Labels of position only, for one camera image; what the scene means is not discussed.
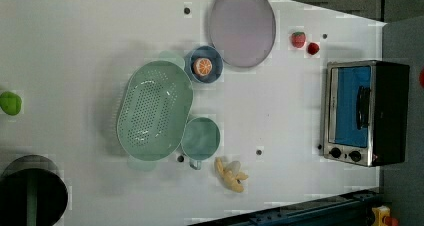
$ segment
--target orange object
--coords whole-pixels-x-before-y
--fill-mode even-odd
[[[212,71],[212,62],[207,58],[198,58],[193,64],[194,73],[199,77],[204,77]]]

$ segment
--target red fruit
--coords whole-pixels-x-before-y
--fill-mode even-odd
[[[310,43],[308,46],[308,53],[310,55],[315,55],[319,51],[319,46],[316,43]]]
[[[421,71],[421,74],[420,74],[420,84],[421,84],[421,87],[424,88],[424,69]]]
[[[296,32],[291,36],[291,42],[294,47],[301,48],[305,45],[306,35],[304,32]]]

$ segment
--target plate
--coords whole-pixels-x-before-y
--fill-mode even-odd
[[[268,0],[216,0],[209,33],[225,62],[238,67],[260,64],[275,41],[275,17]]]

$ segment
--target green fruit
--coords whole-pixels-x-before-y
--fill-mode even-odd
[[[22,99],[12,92],[0,95],[0,107],[8,115],[17,115],[21,111]]]

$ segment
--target white countertop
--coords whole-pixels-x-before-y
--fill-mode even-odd
[[[193,83],[191,114],[220,126],[215,156],[241,162],[245,192],[223,187],[213,158],[200,171],[177,153],[150,172],[128,167],[115,132],[128,79],[163,50],[208,44],[213,1],[0,0],[0,90],[23,98],[21,114],[0,115],[1,170],[30,153],[52,159],[71,199],[57,225],[185,225],[378,186],[378,168],[316,146],[327,62],[380,59],[384,24],[289,0],[270,0],[277,38],[262,64]],[[317,55],[290,46],[296,29]]]

